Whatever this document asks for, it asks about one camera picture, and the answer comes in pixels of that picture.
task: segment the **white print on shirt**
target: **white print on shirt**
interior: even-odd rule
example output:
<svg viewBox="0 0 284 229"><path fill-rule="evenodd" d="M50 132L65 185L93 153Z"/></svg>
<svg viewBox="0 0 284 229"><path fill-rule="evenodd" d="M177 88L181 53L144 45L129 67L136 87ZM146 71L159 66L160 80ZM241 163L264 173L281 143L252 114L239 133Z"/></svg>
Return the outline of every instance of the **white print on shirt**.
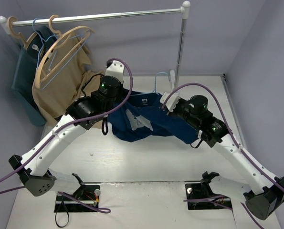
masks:
<svg viewBox="0 0 284 229"><path fill-rule="evenodd" d="M134 117L134 115L128 109L126 110L126 115L128 117L128 120L129 120L130 125L131 125L131 129L133 131L138 129L138 128L142 128L144 126L146 126L151 131L153 131L153 128L152 128L150 121L148 119L144 118L143 116L139 115L137 117Z"/></svg>

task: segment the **white pole connector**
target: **white pole connector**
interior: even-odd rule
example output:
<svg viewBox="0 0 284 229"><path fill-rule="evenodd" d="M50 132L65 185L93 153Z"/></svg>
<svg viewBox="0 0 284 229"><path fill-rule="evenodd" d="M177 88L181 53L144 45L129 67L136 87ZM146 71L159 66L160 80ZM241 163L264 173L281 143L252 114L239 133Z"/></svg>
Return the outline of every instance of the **white pole connector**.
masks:
<svg viewBox="0 0 284 229"><path fill-rule="evenodd" d="M189 17L189 7L190 2L185 1L181 6L181 13L182 13L182 19L187 19Z"/></svg>
<svg viewBox="0 0 284 229"><path fill-rule="evenodd" d="M3 29L5 30L5 32L10 35L10 31L9 28L7 26L7 18L0 16L0 25L3 27Z"/></svg>

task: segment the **hanging clothes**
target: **hanging clothes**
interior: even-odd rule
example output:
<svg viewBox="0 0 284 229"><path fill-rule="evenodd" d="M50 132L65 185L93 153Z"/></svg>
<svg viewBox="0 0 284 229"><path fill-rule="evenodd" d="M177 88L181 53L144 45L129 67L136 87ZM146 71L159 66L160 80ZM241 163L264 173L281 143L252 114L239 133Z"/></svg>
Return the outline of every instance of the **hanging clothes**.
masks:
<svg viewBox="0 0 284 229"><path fill-rule="evenodd" d="M62 47L53 50L50 58L46 60L42 68L42 72L47 73L49 69L54 68L69 51L79 42L77 37L69 39ZM56 74L52 74L42 82L40 89L34 85L32 87L32 95L35 103L37 104L41 114L46 119L47 124L55 126L57 121L55 118L60 117L77 98L82 96L81 87L86 81L88 81L94 74L91 71L85 70L85 65L90 65L91 61L88 58L87 49L76 48L76 55L70 55L64 60L66 65L61 64L56 69ZM99 77L94 78L86 88L85 92L90 95L92 91L95 91L99 87Z"/></svg>
<svg viewBox="0 0 284 229"><path fill-rule="evenodd" d="M53 33L46 26L41 26L37 32L44 38L48 39ZM44 53L54 44L55 37L51 37L44 46ZM32 85L35 78L38 52L42 43L40 37L37 35L32 40L30 45L21 48L16 72L14 75L12 90L16 98L20 101L25 109L30 122L35 126L43 126L46 120L41 115L37 104L33 100Z"/></svg>
<svg viewBox="0 0 284 229"><path fill-rule="evenodd" d="M178 117L167 116L160 107L158 93L132 92L128 101L108 116L113 134L124 141L134 142L150 135L176 136L186 144L196 141L197 131Z"/></svg>

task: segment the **hanger hook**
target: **hanger hook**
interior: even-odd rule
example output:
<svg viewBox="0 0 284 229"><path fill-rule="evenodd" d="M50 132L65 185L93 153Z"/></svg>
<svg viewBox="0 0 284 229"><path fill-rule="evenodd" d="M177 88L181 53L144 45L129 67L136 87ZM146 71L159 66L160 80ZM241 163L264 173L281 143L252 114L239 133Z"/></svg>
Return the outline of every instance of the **hanger hook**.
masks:
<svg viewBox="0 0 284 229"><path fill-rule="evenodd" d="M60 30L54 30L53 27L52 27L52 23L53 23L53 20L54 20L55 18L59 18L59 16L56 15L56 14L52 15L52 16L50 17L49 22L48 22L48 26L50 27L50 30L51 30L53 33L56 33L56 34L59 35L59 37L62 37L62 33L60 32Z"/></svg>
<svg viewBox="0 0 284 229"><path fill-rule="evenodd" d="M17 19L16 17L13 17L13 16L11 16L11 17L9 17L9 18L7 19L7 26L8 26L8 28L9 28L9 31L10 31L11 35L12 35L14 38L21 40L21 41L23 42L23 45L25 45L25 44L26 44L26 39L25 39L25 37L23 36L23 34L22 34L21 32L16 33L16 32L13 30L13 28L12 28L12 23L13 23L14 21L18 21L18 19Z"/></svg>

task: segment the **blue t-shirt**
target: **blue t-shirt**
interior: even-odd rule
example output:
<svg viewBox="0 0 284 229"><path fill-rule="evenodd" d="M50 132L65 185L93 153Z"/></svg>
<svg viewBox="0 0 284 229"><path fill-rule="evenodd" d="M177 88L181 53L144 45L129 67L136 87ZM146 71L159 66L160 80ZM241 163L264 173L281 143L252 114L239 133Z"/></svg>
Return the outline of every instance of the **blue t-shirt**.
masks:
<svg viewBox="0 0 284 229"><path fill-rule="evenodd" d="M167 116L161 109L158 93L132 92L128 101L108 116L113 134L124 141L134 142L150 135L176 136L186 144L196 141L197 131L183 119Z"/></svg>

